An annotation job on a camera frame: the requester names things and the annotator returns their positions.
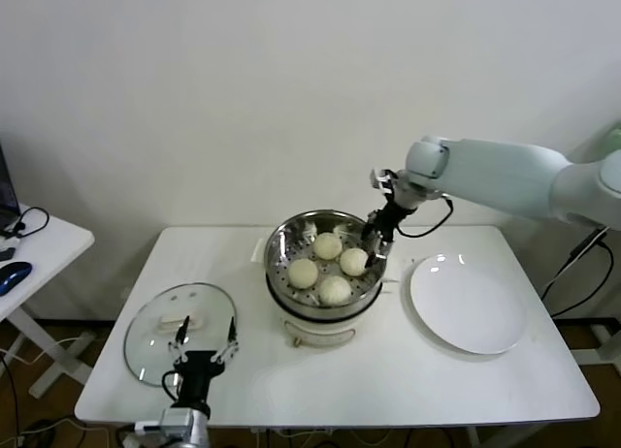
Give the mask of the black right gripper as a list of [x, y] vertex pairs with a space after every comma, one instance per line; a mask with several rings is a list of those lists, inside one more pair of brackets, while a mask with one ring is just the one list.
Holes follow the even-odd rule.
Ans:
[[[365, 263], [367, 269], [387, 261], [393, 247], [394, 233], [405, 218], [406, 210], [394, 201], [387, 201], [383, 208], [368, 214], [360, 234], [361, 246], [365, 247], [368, 254]], [[381, 240], [376, 240], [376, 236], [381, 236]]]

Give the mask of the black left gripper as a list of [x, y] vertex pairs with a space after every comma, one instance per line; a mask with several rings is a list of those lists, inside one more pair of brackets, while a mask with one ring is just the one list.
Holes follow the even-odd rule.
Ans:
[[209, 409], [207, 399], [212, 380], [225, 371], [224, 364], [229, 364], [239, 351], [237, 324], [235, 319], [230, 321], [226, 344], [218, 353], [206, 350], [185, 353], [189, 322], [190, 316], [187, 315], [177, 329], [174, 339], [168, 343], [174, 370], [181, 377], [174, 407]]

